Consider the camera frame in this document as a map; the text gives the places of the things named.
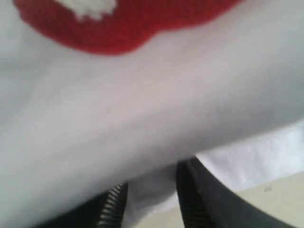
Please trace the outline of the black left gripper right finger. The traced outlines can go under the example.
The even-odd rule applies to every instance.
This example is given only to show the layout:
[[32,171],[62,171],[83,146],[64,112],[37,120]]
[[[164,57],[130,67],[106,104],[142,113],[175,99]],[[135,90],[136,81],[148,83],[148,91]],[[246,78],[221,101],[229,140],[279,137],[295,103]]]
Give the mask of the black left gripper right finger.
[[177,193],[186,228],[267,228],[268,215],[215,178],[197,158],[177,164]]

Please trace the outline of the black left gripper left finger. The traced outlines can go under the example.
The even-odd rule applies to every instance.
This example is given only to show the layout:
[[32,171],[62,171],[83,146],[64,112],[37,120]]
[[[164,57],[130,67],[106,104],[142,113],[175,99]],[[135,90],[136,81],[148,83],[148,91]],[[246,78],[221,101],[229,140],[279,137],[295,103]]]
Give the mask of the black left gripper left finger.
[[128,184],[114,186],[81,206],[53,218],[39,228],[121,228]]

